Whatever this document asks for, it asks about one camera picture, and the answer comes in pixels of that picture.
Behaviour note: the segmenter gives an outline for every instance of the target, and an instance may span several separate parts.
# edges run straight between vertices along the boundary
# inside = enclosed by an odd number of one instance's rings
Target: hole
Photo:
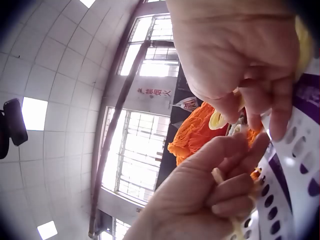
[[[289,133],[285,138],[285,143],[286,144],[292,143],[296,135],[297,135],[297,127],[293,127],[292,129],[289,130]]]
[[[271,208],[270,212],[268,213],[268,220],[274,219],[277,213],[278,213],[277,207]]]
[[[274,224],[272,224],[270,233],[272,235],[276,234],[280,230],[280,221],[276,221]]]
[[[301,172],[302,174],[306,174],[306,173],[308,173],[309,171],[308,171],[308,169],[307,169],[303,164],[301,164],[301,165],[300,165],[300,172]]]
[[[313,175],[313,178],[309,182],[308,193],[311,197],[315,197],[319,195],[320,185],[319,185],[320,173],[319,170]]]
[[[266,176],[263,176],[261,179],[260,179],[260,185],[263,185],[266,181]]]
[[[303,158],[302,163],[300,165],[300,172],[302,174],[306,174],[313,168],[314,156],[312,152],[308,152],[306,156]]]
[[[306,141],[307,141],[307,139],[305,136],[302,136],[301,138],[299,138],[299,140],[294,145],[293,150],[292,150],[293,157],[300,156],[300,154],[302,153],[302,151],[304,149],[304,145],[305,145]]]
[[[251,236],[252,231],[248,230],[245,232],[245,234],[243,235],[244,239],[248,239]]]
[[[266,201],[264,202],[264,206],[265,207],[270,207],[271,204],[273,203],[273,195],[270,195],[269,197],[267,197]]]
[[[268,194],[268,192],[269,192],[269,189],[270,189],[270,186],[269,186],[269,184],[267,184],[264,188],[263,188],[263,190],[262,190],[262,192],[261,192],[261,195],[264,197],[265,195],[267,195]]]
[[[245,221],[245,223],[244,223],[244,227],[245,227],[245,228],[250,227],[251,224],[252,224],[252,220],[251,220],[251,218],[248,218],[248,219]]]

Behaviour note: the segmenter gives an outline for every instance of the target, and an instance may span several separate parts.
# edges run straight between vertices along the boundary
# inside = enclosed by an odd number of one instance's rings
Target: wall
[[[0,104],[48,101],[44,131],[10,141],[0,204],[22,239],[54,220],[51,239],[87,239],[93,140],[113,55],[137,0],[33,1],[0,43]]]
[[[143,209],[144,206],[102,188],[98,208],[110,216],[132,225],[139,214],[137,209]]]

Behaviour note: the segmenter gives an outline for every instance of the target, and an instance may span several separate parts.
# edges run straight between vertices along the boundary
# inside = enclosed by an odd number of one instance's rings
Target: metal window grille
[[[131,226],[118,219],[113,219],[113,220],[114,220],[114,229],[115,229],[115,240],[122,240],[126,232]]]
[[[113,108],[109,108],[106,131],[112,114]],[[117,159],[110,159],[117,161],[115,192],[141,204],[148,202],[158,177],[169,121],[168,117],[125,110],[123,126],[119,126],[123,127],[122,137],[117,137],[121,140]]]
[[[142,21],[144,23],[150,22],[150,25],[143,25]],[[127,75],[129,73],[133,60],[145,39],[173,40],[171,17],[154,16],[137,19],[119,68],[119,74]],[[175,48],[150,47],[138,72],[141,76],[177,77],[179,65],[180,62]]]

